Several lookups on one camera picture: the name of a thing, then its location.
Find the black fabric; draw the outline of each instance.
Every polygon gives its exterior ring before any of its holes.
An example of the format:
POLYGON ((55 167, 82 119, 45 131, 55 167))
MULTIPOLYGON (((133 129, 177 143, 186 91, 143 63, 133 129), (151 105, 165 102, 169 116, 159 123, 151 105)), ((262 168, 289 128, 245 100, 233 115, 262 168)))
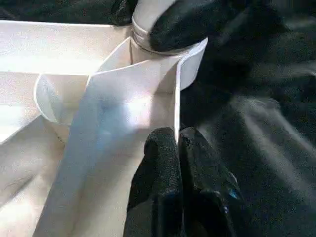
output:
POLYGON ((152 132, 131 184, 125 237, 182 237, 180 162, 173 130, 152 132))
POLYGON ((114 25, 123 26, 132 22, 138 0, 115 0, 111 9, 114 25))
POLYGON ((114 24, 114 0, 0 0, 0 19, 114 24))
POLYGON ((315 113, 301 117, 307 104, 294 105, 290 113, 282 113, 290 104, 281 108, 273 99, 234 96, 212 121, 200 126, 237 177, 254 228, 264 236, 309 237, 316 231, 315 134, 313 126, 299 122, 315 121, 315 113), (299 130, 289 123, 293 120, 299 130))

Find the black cloth background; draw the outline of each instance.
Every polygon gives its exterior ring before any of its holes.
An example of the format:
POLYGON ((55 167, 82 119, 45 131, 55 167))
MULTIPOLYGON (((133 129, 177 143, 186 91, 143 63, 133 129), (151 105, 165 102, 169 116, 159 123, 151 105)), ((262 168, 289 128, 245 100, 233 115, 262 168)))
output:
MULTIPOLYGON (((0 18, 114 24, 112 3, 0 0, 0 18)), ((313 0, 248 9, 181 93, 183 127, 197 127, 237 177, 262 236, 316 233, 315 13, 313 0)))

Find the white plastic cylinder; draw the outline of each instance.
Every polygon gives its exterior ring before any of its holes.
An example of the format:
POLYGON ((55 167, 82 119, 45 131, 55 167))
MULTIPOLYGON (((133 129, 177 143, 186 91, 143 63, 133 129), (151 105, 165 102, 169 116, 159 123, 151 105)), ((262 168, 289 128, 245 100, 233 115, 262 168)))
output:
POLYGON ((143 48, 153 51, 149 44, 149 33, 159 17, 175 0, 139 0, 132 17, 133 37, 143 48))

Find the gloved finger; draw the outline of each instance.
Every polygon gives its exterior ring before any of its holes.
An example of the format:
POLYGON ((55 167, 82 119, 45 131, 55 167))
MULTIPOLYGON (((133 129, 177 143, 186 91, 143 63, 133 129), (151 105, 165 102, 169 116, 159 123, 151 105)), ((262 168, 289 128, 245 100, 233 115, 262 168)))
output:
POLYGON ((170 51, 218 37, 251 0, 178 0, 157 20, 150 35, 156 51, 170 51))
POLYGON ((111 9, 114 25, 124 26, 132 22, 132 15, 138 0, 115 0, 111 9))
POLYGON ((147 138, 144 158, 131 184, 124 237, 182 237, 182 183, 178 147, 171 128, 147 138))
POLYGON ((254 236, 236 178, 202 134, 194 128, 182 130, 179 147, 189 232, 202 229, 207 236, 254 236))

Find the black glove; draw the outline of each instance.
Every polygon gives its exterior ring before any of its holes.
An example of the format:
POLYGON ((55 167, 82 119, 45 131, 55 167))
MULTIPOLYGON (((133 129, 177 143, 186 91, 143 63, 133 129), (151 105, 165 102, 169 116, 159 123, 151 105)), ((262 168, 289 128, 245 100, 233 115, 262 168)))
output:
POLYGON ((155 130, 132 180, 125 237, 253 236, 235 177, 195 129, 155 130))

